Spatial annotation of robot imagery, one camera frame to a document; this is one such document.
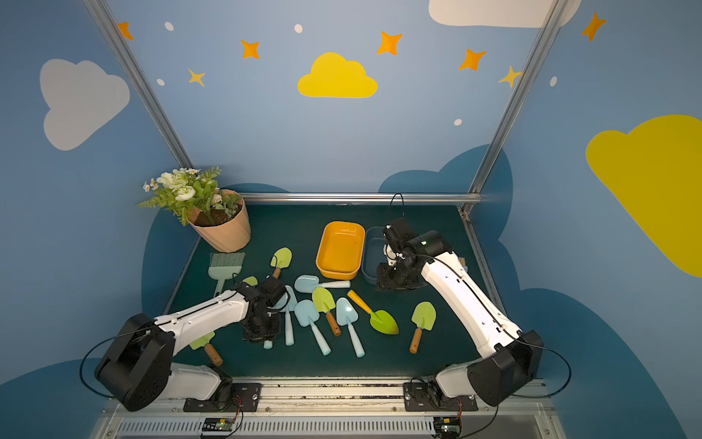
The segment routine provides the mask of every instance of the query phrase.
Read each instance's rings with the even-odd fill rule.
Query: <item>yellow handle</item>
[[[354,290],[350,289],[348,293],[346,293],[347,296],[351,298],[358,306],[360,306],[364,311],[366,311],[368,314],[371,314],[373,310],[371,310],[371,307],[366,305],[366,302],[363,301],[360,297],[358,297],[358,294],[355,293]]]

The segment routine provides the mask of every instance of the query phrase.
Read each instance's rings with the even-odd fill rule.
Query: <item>white cloud decal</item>
[[[581,0],[570,0],[561,26],[573,18]],[[429,0],[429,15],[446,26],[541,27],[552,0]]]
[[[44,118],[44,133],[51,145],[62,151],[85,142],[129,103],[129,86],[124,79],[105,73],[91,61],[46,61],[39,83],[50,108]]]

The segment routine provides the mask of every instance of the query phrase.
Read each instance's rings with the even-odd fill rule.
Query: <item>soil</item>
[[[214,224],[210,223],[209,218],[207,218],[207,216],[205,216],[205,214],[202,212],[200,212],[200,214],[197,216],[197,220],[195,220],[194,224],[198,227],[211,227],[213,225],[222,225],[229,221],[227,214],[223,210],[212,209],[210,210],[210,215],[212,215],[212,219],[215,222]]]

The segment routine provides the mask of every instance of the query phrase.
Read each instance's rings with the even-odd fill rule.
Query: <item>orange plastic tray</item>
[[[317,268],[329,279],[351,280],[361,268],[366,231],[360,224],[333,221],[326,225],[317,251]]]

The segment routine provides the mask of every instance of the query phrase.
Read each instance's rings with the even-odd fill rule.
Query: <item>yellow star decal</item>
[[[587,38],[592,41],[593,38],[595,38],[595,34],[597,34],[597,31],[600,29],[600,27],[606,23],[607,20],[599,20],[597,18],[597,13],[595,13],[592,16],[592,20],[590,21],[590,24],[583,30],[583,33],[581,35],[587,36]]]
[[[132,38],[131,34],[129,33],[129,23],[119,23],[117,27],[119,28],[119,31],[122,33],[124,38],[134,41],[134,38]]]
[[[190,74],[192,75],[192,77],[190,78],[190,80],[189,80],[188,82],[197,82],[197,83],[199,83],[201,86],[203,86],[203,87],[205,86],[205,84],[202,83],[202,77],[205,76],[204,73],[195,74],[195,73],[192,72],[191,69],[188,69],[188,72],[190,72]]]
[[[463,61],[463,64],[458,68],[459,70],[463,69],[473,69],[475,71],[478,70],[478,63],[480,62],[480,58],[482,58],[483,55],[485,55],[486,52],[482,53],[473,53],[470,51],[470,49],[465,51],[465,61]]]
[[[513,88],[515,86],[515,79],[521,74],[521,72],[515,73],[515,71],[512,70],[512,66],[510,66],[510,73],[506,77],[500,79],[498,82],[509,82],[510,88]]]
[[[247,58],[256,58],[257,60],[260,60],[258,57],[258,43],[247,43],[246,41],[242,40],[241,44],[244,45],[244,59]]]
[[[381,32],[381,34],[383,35],[383,42],[380,45],[380,49],[378,49],[378,55],[381,53],[397,55],[397,42],[402,38],[402,35],[392,36],[384,32]]]

